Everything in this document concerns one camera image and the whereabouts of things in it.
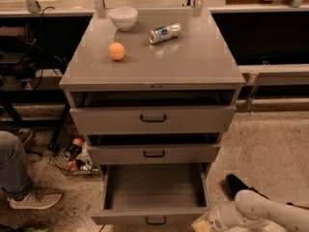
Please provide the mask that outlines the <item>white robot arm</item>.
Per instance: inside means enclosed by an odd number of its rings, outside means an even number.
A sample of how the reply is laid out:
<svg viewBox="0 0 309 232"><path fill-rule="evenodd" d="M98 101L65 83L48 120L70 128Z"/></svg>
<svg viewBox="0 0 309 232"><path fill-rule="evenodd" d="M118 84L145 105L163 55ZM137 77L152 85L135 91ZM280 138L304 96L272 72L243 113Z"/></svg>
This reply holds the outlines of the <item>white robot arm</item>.
<svg viewBox="0 0 309 232"><path fill-rule="evenodd" d="M274 222L289 232L309 232L309 211L271 201L249 189L223 202L191 223L195 232L226 232L234 227L258 229Z"/></svg>

